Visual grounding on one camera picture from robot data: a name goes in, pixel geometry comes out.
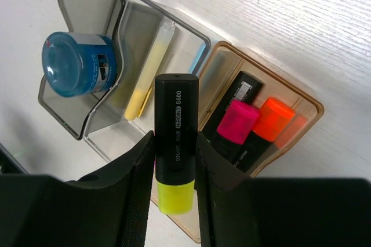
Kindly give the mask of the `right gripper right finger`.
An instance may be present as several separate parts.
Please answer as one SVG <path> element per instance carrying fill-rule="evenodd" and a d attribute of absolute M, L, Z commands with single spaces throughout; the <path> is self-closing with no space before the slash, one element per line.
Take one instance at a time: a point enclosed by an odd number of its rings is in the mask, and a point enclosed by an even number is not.
<path fill-rule="evenodd" d="M 202 246 L 369 246 L 370 183 L 358 178 L 249 177 L 199 133 Z"/>

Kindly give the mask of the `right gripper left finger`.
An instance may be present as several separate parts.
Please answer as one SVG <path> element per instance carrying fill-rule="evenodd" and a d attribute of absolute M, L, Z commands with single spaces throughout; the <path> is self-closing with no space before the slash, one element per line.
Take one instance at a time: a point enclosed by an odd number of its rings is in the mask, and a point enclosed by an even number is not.
<path fill-rule="evenodd" d="M 1 175 L 2 246 L 143 246 L 154 134 L 78 180 Z"/>

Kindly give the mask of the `orange capped black highlighter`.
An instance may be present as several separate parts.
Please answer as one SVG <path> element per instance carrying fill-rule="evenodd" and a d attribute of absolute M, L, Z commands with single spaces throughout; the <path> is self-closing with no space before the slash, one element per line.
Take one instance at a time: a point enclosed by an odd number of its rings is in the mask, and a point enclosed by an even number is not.
<path fill-rule="evenodd" d="M 288 126 L 295 111 L 282 101 L 269 97 L 260 107 L 260 116 L 234 160 L 234 166 L 247 172 Z"/>

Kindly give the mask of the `yellow capped black highlighter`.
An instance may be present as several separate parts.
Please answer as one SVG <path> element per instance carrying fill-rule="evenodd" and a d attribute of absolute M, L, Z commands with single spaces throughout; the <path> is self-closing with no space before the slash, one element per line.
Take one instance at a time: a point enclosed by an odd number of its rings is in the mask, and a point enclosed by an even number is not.
<path fill-rule="evenodd" d="M 192 209 L 198 133 L 199 79 L 192 74 L 155 78 L 155 178 L 158 207 L 165 215 Z"/>

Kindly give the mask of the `blue tape roll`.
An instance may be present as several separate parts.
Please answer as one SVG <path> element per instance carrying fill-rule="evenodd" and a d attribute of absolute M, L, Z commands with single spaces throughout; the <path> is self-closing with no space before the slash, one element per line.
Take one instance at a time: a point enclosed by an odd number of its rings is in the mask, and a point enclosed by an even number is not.
<path fill-rule="evenodd" d="M 109 36 L 54 32 L 42 48 L 48 84 L 62 97 L 105 92 L 114 84 L 118 66 Z"/>

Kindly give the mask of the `pink capped black highlighter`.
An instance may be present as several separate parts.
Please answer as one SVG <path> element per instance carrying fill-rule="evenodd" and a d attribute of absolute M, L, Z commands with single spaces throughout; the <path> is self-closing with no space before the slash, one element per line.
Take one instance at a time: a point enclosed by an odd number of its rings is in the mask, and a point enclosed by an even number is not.
<path fill-rule="evenodd" d="M 256 107 L 233 100 L 210 140 L 211 146 L 228 162 L 233 162 L 259 116 Z"/>

